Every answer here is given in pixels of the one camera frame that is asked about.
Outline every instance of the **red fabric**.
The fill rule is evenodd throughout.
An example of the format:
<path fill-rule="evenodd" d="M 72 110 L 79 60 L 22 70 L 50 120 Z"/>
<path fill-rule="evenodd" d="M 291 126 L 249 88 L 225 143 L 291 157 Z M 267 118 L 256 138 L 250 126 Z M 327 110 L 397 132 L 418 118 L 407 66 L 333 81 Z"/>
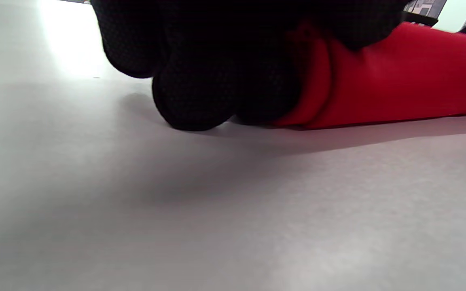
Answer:
<path fill-rule="evenodd" d="M 353 52 L 304 23 L 290 40 L 302 58 L 303 93 L 277 126 L 320 129 L 466 114 L 465 34 L 403 23 L 387 39 Z"/>

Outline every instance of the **gray surface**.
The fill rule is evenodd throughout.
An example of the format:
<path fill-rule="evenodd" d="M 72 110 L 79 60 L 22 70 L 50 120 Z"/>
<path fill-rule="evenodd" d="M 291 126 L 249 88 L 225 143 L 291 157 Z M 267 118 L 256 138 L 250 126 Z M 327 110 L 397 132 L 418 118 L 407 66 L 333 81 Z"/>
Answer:
<path fill-rule="evenodd" d="M 148 87 L 0 0 L 0 291 L 466 290 L 466 118 L 192 134 Z"/>

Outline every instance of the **white wall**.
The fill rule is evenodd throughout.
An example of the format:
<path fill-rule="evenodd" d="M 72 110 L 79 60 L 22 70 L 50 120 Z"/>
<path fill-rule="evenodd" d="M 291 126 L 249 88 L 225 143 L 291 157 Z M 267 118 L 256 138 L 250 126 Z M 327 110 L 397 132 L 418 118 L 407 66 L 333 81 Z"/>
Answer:
<path fill-rule="evenodd" d="M 447 0 L 438 19 L 440 22 L 435 28 L 449 32 L 459 31 L 466 20 L 466 0 Z"/>

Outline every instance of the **white table surface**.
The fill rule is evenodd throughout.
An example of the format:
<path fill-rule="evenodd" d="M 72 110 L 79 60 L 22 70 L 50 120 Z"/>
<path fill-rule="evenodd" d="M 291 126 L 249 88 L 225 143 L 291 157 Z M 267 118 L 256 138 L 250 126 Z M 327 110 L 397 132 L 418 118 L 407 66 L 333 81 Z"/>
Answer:
<path fill-rule="evenodd" d="M 466 118 L 185 133 L 149 86 L 0 0 L 0 291 L 466 290 Z"/>

